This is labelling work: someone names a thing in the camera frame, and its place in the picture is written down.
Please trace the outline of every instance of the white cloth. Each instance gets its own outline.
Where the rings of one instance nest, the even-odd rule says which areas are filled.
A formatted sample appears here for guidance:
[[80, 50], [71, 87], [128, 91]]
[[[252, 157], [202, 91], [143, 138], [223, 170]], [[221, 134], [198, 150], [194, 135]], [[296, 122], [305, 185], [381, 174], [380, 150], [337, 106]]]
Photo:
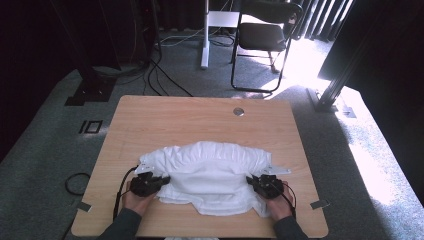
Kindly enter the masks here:
[[197, 142], [158, 149], [140, 157], [154, 176], [170, 176], [157, 196], [161, 202], [192, 203], [200, 214], [228, 216], [254, 208], [267, 217], [265, 202], [247, 184], [271, 165], [271, 153], [233, 143]]

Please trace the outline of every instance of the hand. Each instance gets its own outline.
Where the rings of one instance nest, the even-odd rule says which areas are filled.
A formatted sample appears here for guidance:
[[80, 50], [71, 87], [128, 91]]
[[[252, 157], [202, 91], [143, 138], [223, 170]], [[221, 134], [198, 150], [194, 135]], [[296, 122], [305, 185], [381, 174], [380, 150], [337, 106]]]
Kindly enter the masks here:
[[[130, 189], [130, 183], [131, 182], [127, 182], [127, 191]], [[139, 197], [133, 192], [128, 191], [122, 196], [122, 204], [124, 205], [124, 208], [131, 209], [142, 217], [146, 212], [146, 209], [149, 206], [150, 202], [153, 198], [155, 198], [155, 196], [156, 193], [151, 194], [147, 197]]]
[[[290, 195], [289, 188], [287, 187], [287, 182], [283, 181], [284, 186], [284, 196], [287, 197], [287, 199], [290, 200], [290, 203], [293, 204], [293, 197]], [[280, 219], [283, 219], [288, 216], [292, 216], [292, 211], [290, 208], [290, 204], [287, 202], [287, 200], [279, 195], [278, 197], [274, 199], [265, 199], [262, 198], [268, 207], [268, 209], [271, 212], [271, 217], [275, 221], [278, 221]]]

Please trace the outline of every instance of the wooden table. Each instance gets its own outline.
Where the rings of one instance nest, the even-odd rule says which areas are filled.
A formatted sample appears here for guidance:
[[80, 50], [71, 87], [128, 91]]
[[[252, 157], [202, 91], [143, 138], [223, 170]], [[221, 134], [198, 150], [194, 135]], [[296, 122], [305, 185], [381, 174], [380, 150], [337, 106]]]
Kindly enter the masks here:
[[[233, 113], [237, 107], [244, 110], [243, 116]], [[271, 152], [274, 165], [292, 170], [282, 179], [296, 193], [297, 218], [304, 232], [311, 238], [327, 235], [322, 209], [312, 210], [309, 205], [318, 195], [288, 102], [146, 96], [121, 98], [82, 200], [92, 206], [91, 211], [78, 211], [72, 233], [98, 236], [112, 223], [116, 192], [141, 155], [202, 140]], [[137, 235], [269, 238], [275, 236], [272, 223], [253, 209], [234, 216], [204, 216], [191, 204], [163, 204], [155, 199]]]

